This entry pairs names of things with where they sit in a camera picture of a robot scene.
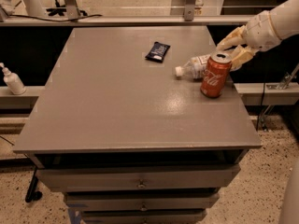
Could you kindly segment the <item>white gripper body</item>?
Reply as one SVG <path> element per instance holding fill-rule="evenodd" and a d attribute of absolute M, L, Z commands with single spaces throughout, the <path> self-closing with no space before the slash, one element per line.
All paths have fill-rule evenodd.
<path fill-rule="evenodd" d="M 278 22 L 282 13 L 277 9 L 263 11 L 249 20 L 243 32 L 245 43 L 258 51 L 268 51 L 281 43 Z"/>

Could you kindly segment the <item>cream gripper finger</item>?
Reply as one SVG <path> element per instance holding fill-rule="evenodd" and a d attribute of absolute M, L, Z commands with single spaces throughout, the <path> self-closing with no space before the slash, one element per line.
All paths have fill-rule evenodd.
<path fill-rule="evenodd" d="M 245 25 L 235 28 L 230 34 L 221 40 L 217 46 L 216 50 L 226 50 L 233 46 L 243 45 L 246 43 L 243 33 L 246 29 Z"/>
<path fill-rule="evenodd" d="M 232 70 L 239 69 L 244 63 L 250 61 L 255 54 L 258 52 L 257 49 L 253 49 L 250 46 L 242 47 L 238 45 L 231 53 L 232 58 Z"/>

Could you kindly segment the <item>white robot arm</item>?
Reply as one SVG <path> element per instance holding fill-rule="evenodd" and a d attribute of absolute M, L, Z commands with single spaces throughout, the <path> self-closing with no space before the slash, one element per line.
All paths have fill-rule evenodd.
<path fill-rule="evenodd" d="M 299 34 L 299 0 L 287 2 L 252 17 L 246 25 L 235 28 L 216 50 L 232 46 L 233 68 L 238 69 L 258 51 L 268 51 L 282 40 Z M 299 160 L 294 163 L 285 189 L 278 224 L 299 224 Z"/>

